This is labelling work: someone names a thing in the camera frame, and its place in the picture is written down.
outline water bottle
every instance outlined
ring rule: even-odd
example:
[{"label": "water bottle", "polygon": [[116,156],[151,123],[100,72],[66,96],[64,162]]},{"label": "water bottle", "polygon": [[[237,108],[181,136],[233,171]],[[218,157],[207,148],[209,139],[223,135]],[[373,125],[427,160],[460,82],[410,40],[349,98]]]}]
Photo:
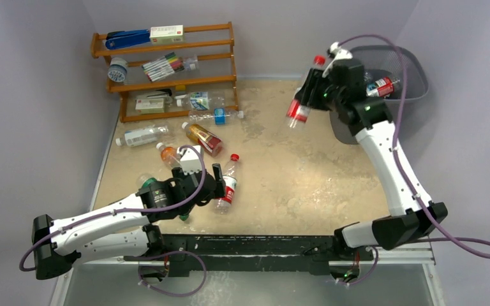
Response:
[{"label": "water bottle", "polygon": [[163,136],[173,136],[167,122],[127,131],[122,137],[115,139],[115,143],[120,147],[123,145],[136,147],[137,145],[156,142]]},{"label": "water bottle", "polygon": [[213,110],[225,106],[223,91],[197,91],[184,96],[176,96],[177,106],[186,110]]},{"label": "water bottle", "polygon": [[233,110],[231,108],[215,108],[214,110],[192,110],[189,112],[189,121],[202,125],[215,123],[222,126],[237,119],[243,119],[242,110]]},{"label": "water bottle", "polygon": [[364,83],[369,84],[373,81],[373,74],[365,70],[364,72]]},{"label": "water bottle", "polygon": [[368,97],[388,97],[401,90],[401,79],[396,75],[389,75],[367,85]]},{"label": "water bottle", "polygon": [[181,156],[174,147],[167,147],[164,143],[157,143],[157,150],[161,152],[161,159],[170,169],[180,168],[179,160]]},{"label": "water bottle", "polygon": [[[311,68],[322,69],[325,62],[326,62],[326,58],[324,56],[322,55],[315,56],[313,65],[309,69],[307,69],[306,74],[302,78],[300,86],[302,86],[305,83],[305,80],[307,79],[307,76]],[[301,87],[299,87],[296,90],[296,94],[300,90]],[[299,104],[299,101],[294,98],[290,103],[290,107],[288,108],[288,111],[286,112],[286,125],[291,129],[303,129],[305,126],[305,122],[307,122],[307,118],[309,117],[309,112],[311,112],[310,107]]]},{"label": "water bottle", "polygon": [[227,162],[223,168],[223,180],[225,180],[226,192],[225,197],[220,198],[216,205],[216,210],[220,214],[226,214],[228,209],[232,206],[232,199],[234,198],[235,186],[237,184],[236,177],[239,165],[237,163],[238,160],[239,155],[232,154],[230,156],[230,161]]}]

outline wooden shelf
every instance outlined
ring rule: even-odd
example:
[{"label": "wooden shelf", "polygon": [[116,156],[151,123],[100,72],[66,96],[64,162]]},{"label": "wooden shelf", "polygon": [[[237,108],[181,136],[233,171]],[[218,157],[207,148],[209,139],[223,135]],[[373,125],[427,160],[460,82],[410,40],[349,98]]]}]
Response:
[{"label": "wooden shelf", "polygon": [[[109,66],[112,61],[113,55],[123,55],[123,54],[139,54],[146,52],[156,52],[156,51],[164,51],[164,50],[175,50],[175,49],[183,49],[183,48],[199,48],[199,47],[213,47],[213,46],[222,46],[228,45],[230,47],[230,51],[228,53],[221,54],[207,54],[207,55],[198,55],[199,61],[208,61],[213,59],[230,59],[231,64],[231,74],[230,75],[221,75],[221,76],[210,76],[203,78],[191,78],[186,80],[168,80],[168,81],[160,81],[160,82],[151,82],[151,83],[142,83],[142,84],[122,84],[115,83],[107,78],[106,82],[106,90],[108,92],[117,92],[120,95],[121,107],[119,118],[121,122],[131,122],[138,120],[152,120],[152,119],[163,119],[170,117],[184,117],[188,115],[187,111],[181,112],[167,112],[167,113],[153,113],[147,115],[137,115],[137,116],[128,116],[126,115],[126,105],[128,102],[128,92],[129,91],[142,91],[149,89],[160,89],[167,87],[175,87],[177,85],[198,85],[198,84],[210,84],[210,83],[220,83],[220,82],[232,82],[233,90],[234,90],[234,103],[235,106],[231,106],[236,110],[239,109],[239,103],[237,99],[237,89],[235,87],[236,81],[236,70],[235,70],[235,61],[234,61],[234,29],[232,28],[232,23],[229,22],[227,24],[214,24],[214,25],[201,25],[196,27],[184,27],[184,33],[196,33],[196,32],[204,32],[204,31],[220,31],[220,30],[228,30],[229,39],[227,40],[212,40],[212,41],[195,41],[189,43],[179,43],[173,45],[161,45],[161,46],[139,46],[139,47],[130,47],[130,48],[122,48],[116,50],[108,50],[103,41],[106,40],[107,34],[93,34],[93,39],[91,41],[91,55],[97,59],[99,57],[103,57],[106,64]],[[150,62],[153,59],[149,59],[146,61],[135,61],[129,62],[129,67],[139,67],[146,62]]]},{"label": "wooden shelf", "polygon": [[[220,31],[229,30],[232,27],[232,23],[227,24],[214,24],[214,25],[202,25],[199,27],[184,27],[183,32],[185,33],[195,33],[203,31]],[[198,47],[213,47],[222,45],[234,45],[234,37],[231,36],[228,40],[212,40],[212,41],[198,41],[194,43],[176,43],[173,45],[161,45],[161,46],[144,46],[144,47],[129,47],[115,50],[108,50],[102,43],[106,40],[106,34],[95,33],[93,35],[93,41],[91,43],[91,55],[97,59],[100,56],[111,56],[111,55],[121,55],[121,54],[135,54],[135,53],[146,53],[146,52],[156,52],[164,50],[175,50],[183,48],[198,48]]]}]

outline plastic bottle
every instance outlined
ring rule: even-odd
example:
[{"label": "plastic bottle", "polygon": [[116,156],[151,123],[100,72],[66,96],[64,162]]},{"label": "plastic bottle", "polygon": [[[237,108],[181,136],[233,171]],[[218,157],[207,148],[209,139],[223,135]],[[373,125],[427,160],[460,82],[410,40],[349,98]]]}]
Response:
[{"label": "plastic bottle", "polygon": [[189,121],[201,124],[212,124],[222,126],[237,119],[243,119],[242,110],[231,108],[215,108],[214,110],[192,110],[189,112]]},{"label": "plastic bottle", "polygon": [[401,90],[401,79],[396,75],[389,75],[367,85],[367,96],[387,97],[399,90]]},{"label": "plastic bottle", "polygon": [[[305,79],[307,78],[307,75],[311,68],[322,69],[325,62],[326,62],[326,58],[324,56],[322,55],[315,56],[313,65],[312,67],[307,69],[307,74],[304,76],[304,79],[300,83],[300,86],[304,84]],[[286,124],[291,129],[303,129],[303,127],[305,126],[305,122],[307,122],[307,118],[309,117],[310,111],[311,111],[310,107],[299,104],[299,101],[294,98],[290,103],[290,107],[288,108],[288,111],[286,112]]]},{"label": "plastic bottle", "polygon": [[176,96],[177,106],[186,110],[213,110],[225,106],[223,91],[197,91],[184,96]]},{"label": "plastic bottle", "polygon": [[115,143],[120,147],[123,145],[136,147],[137,145],[156,142],[163,136],[172,136],[167,122],[127,131],[122,137],[116,138]]},{"label": "plastic bottle", "polygon": [[162,161],[170,167],[170,169],[181,167],[179,160],[181,156],[177,153],[174,147],[167,147],[164,143],[157,143],[157,150],[161,152]]},{"label": "plastic bottle", "polygon": [[181,127],[187,133],[187,137],[194,143],[201,145],[209,155],[215,157],[223,149],[223,141],[212,132],[204,129],[198,124],[183,122]]},{"label": "plastic bottle", "polygon": [[226,184],[226,193],[224,198],[220,198],[215,206],[216,210],[221,214],[226,214],[228,209],[232,206],[232,200],[234,198],[235,186],[237,185],[237,169],[238,169],[239,155],[232,154],[230,161],[226,163],[223,168],[223,179]]},{"label": "plastic bottle", "polygon": [[364,72],[364,83],[369,84],[372,81],[373,81],[373,74],[368,72],[368,71],[365,71]]},{"label": "plastic bottle", "polygon": [[147,187],[151,182],[156,181],[155,178],[150,173],[142,173],[136,179],[136,187],[138,189]]}]

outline small box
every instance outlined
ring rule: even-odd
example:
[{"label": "small box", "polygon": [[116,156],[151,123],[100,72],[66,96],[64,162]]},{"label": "small box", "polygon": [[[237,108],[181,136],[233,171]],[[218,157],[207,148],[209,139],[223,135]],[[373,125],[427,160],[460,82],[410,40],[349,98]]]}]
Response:
[{"label": "small box", "polygon": [[182,43],[183,25],[169,25],[166,27],[151,27],[149,40],[153,45],[167,45],[170,43]]},{"label": "small box", "polygon": [[136,110],[138,113],[163,113],[164,98],[137,99]]}]

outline red bottle cap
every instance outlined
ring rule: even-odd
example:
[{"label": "red bottle cap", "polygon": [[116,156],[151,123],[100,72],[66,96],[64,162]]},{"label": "red bottle cap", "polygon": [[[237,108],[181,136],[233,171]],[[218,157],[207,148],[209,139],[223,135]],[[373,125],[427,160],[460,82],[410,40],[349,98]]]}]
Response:
[{"label": "red bottle cap", "polygon": [[326,62],[326,58],[322,55],[317,55],[315,56],[315,64],[324,66],[324,63]]}]

